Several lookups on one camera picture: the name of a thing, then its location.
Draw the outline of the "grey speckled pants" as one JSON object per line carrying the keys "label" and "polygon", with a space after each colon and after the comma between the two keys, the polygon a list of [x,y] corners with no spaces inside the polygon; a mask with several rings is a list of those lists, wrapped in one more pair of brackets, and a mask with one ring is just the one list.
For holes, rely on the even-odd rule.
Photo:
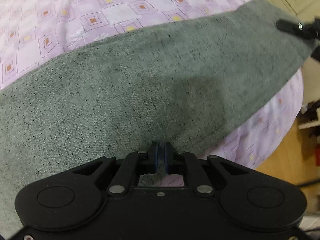
{"label": "grey speckled pants", "polygon": [[263,108],[316,48],[265,0],[144,27],[53,58],[1,91],[1,233],[25,185],[152,141],[201,154]]}

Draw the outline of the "purple patterned bed sheet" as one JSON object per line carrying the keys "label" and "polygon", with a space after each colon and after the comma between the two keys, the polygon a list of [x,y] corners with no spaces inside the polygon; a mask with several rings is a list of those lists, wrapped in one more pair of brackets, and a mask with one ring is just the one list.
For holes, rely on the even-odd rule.
{"label": "purple patterned bed sheet", "polygon": [[[233,12],[253,0],[1,0],[1,91],[64,53],[144,27]],[[257,113],[204,153],[257,168],[303,101],[301,69]]]}

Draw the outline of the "wooden shelf with items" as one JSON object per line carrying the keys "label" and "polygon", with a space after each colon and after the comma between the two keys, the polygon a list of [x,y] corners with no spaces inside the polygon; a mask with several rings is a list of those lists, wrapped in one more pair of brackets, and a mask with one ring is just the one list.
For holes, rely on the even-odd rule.
{"label": "wooden shelf with items", "polygon": [[298,121],[299,130],[308,130],[309,137],[316,138],[317,144],[314,149],[314,156],[316,166],[319,167],[319,100],[303,106],[298,116]]}

